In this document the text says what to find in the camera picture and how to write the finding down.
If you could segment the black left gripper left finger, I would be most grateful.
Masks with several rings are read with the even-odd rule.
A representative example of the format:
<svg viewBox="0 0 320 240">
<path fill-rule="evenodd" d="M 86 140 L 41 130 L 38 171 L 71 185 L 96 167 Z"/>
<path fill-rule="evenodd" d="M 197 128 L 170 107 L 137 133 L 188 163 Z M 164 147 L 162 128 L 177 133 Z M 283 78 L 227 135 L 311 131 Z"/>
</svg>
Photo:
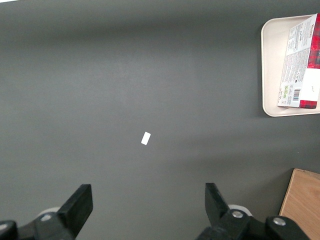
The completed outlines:
<svg viewBox="0 0 320 240">
<path fill-rule="evenodd" d="M 40 214 L 26 225 L 0 222 L 2 240 L 75 240 L 93 211 L 92 186 L 82 184 L 56 211 Z"/>
</svg>

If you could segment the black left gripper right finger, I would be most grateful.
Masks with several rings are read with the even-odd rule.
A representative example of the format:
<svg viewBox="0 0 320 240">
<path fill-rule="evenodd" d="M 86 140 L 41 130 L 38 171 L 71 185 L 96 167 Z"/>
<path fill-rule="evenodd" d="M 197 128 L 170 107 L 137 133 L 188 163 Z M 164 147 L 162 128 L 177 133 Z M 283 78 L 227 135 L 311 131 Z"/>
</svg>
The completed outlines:
<svg viewBox="0 0 320 240">
<path fill-rule="evenodd" d="M 198 240 L 308 240 L 292 219 L 269 216 L 264 222 L 241 209 L 230 208 L 215 183 L 205 184 L 205 211 L 210 222 Z"/>
</svg>

